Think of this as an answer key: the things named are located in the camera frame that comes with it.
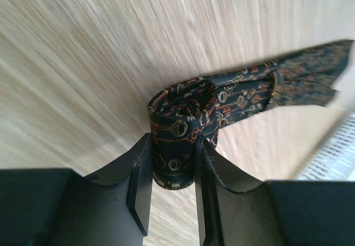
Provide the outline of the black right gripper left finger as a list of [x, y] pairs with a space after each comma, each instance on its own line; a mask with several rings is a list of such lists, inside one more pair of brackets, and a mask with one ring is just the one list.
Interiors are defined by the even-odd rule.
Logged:
[[101, 169], [1, 170], [2, 245], [142, 245], [152, 192], [151, 136]]

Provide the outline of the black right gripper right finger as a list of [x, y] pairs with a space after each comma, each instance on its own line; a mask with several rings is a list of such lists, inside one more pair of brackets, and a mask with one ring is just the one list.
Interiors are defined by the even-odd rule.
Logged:
[[205, 138], [195, 148], [201, 245], [353, 245], [354, 183], [261, 181]]

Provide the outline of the black tie with gold keys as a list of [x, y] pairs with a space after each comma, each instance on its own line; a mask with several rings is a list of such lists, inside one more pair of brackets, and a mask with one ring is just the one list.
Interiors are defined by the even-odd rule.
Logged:
[[192, 78], [165, 88], [148, 103], [154, 180], [164, 189], [190, 186], [194, 148], [203, 136], [216, 147], [219, 129], [279, 106], [326, 106], [353, 45], [340, 40], [249, 68]]

